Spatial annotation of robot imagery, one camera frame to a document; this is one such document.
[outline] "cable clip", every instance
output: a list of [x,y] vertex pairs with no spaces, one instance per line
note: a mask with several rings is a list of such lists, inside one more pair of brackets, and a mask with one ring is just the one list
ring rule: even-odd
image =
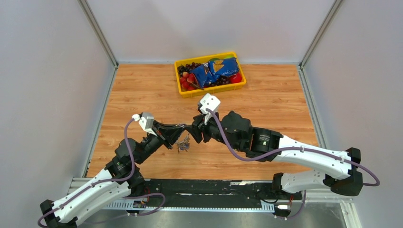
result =
[[344,155],[341,155],[340,158],[341,158],[340,163],[343,164],[343,163],[344,163],[344,160],[345,160],[345,156],[344,156]]

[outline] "strawberry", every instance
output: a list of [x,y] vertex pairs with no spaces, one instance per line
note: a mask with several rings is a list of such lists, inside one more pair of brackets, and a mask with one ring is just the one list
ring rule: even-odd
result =
[[187,90],[190,87],[188,82],[183,82],[182,83],[182,88],[184,88],[185,90]]
[[184,77],[179,78],[179,84],[182,85],[183,82],[186,82],[186,78]]
[[187,82],[189,83],[194,83],[194,77],[190,77],[186,79]]
[[188,78],[188,77],[189,77],[189,73],[185,71],[185,72],[182,74],[182,77]]

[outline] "keychain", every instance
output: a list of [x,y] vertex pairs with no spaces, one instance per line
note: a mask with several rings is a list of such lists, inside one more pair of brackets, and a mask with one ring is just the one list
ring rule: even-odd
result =
[[188,152],[188,149],[190,148],[190,142],[189,142],[189,134],[180,142],[177,142],[176,145],[178,145],[178,153],[181,151],[186,151]]

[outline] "floor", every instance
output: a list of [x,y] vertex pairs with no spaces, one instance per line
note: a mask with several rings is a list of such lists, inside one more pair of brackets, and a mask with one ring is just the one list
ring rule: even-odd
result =
[[[279,131],[303,143],[317,145],[295,65],[242,65],[247,84],[239,90],[215,94],[221,116],[230,110],[251,120],[253,126]],[[95,176],[115,155],[123,128],[133,114],[151,112],[162,123],[191,123],[201,96],[182,98],[173,65],[120,65],[88,170]],[[133,123],[128,136],[140,141],[143,132]],[[189,152],[161,147],[139,165],[145,178],[271,180],[278,172],[308,170],[290,163],[242,162],[225,145],[191,140]]]

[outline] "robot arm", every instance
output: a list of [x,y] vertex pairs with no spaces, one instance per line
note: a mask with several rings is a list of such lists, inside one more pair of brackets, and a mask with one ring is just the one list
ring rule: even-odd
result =
[[[201,115],[194,117],[192,125],[186,127],[197,143],[206,143],[211,138],[224,143],[216,121],[207,109],[214,110],[218,116],[220,102],[215,96],[206,94],[199,102]],[[273,150],[295,147],[295,150],[283,150],[257,161],[289,162],[310,167],[313,171],[297,174],[277,173],[273,177],[273,189],[296,193],[301,190],[330,188],[341,195],[356,196],[363,186],[362,173],[357,167],[344,162],[346,160],[360,163],[359,149],[334,151],[319,148],[293,140],[279,132],[253,127],[249,119],[230,111],[220,122],[231,148],[245,152],[246,157],[255,158]],[[324,154],[305,151],[315,149],[341,159],[335,160]]]
[[[220,103],[215,96],[206,94],[198,104],[201,114],[193,118],[194,121],[191,125],[162,124],[155,121],[150,113],[133,115],[132,118],[138,121],[141,128],[147,132],[147,137],[144,137],[141,142],[128,138],[129,148],[122,140],[115,150],[116,156],[86,185],[62,199],[46,200],[41,203],[40,207],[48,227],[77,227],[92,214],[116,199],[129,195],[140,196],[144,190],[144,178],[138,167],[135,167],[134,174],[127,180],[114,181],[114,179],[128,177],[131,173],[132,161],[129,153],[133,154],[135,163],[141,164],[162,145],[172,149],[185,130],[193,136],[197,143],[201,141],[206,143],[211,138],[224,143],[217,122],[212,119],[212,113],[218,117]],[[349,160],[360,163],[360,151],[356,148],[346,151],[331,151],[304,144],[276,131],[253,127],[249,119],[245,119],[233,111],[230,111],[221,121],[217,121],[224,129],[230,147],[239,152],[245,152],[248,158],[253,159],[281,148],[295,147],[294,150],[279,150],[279,152],[262,157],[257,161],[290,162],[313,169],[296,174],[275,174],[272,183],[273,190],[296,193],[301,190],[330,188],[338,194],[356,196],[363,186],[362,174],[356,170],[355,166],[343,162]],[[308,152],[305,149],[320,150],[323,153],[340,157],[341,161],[323,154]]]
[[[138,167],[135,167],[134,174],[126,181],[113,180],[127,177],[131,173],[132,161],[129,153],[133,153],[135,163],[141,164],[162,145],[172,149],[185,129],[175,124],[159,123],[150,113],[136,114],[133,119],[139,121],[147,132],[147,137],[141,142],[128,138],[129,150],[125,140],[122,140],[115,150],[116,156],[84,186],[59,200],[42,202],[40,207],[44,215],[56,210],[44,217],[49,228],[75,228],[115,200],[129,195],[142,195],[145,181]],[[98,184],[101,180],[110,181]]]

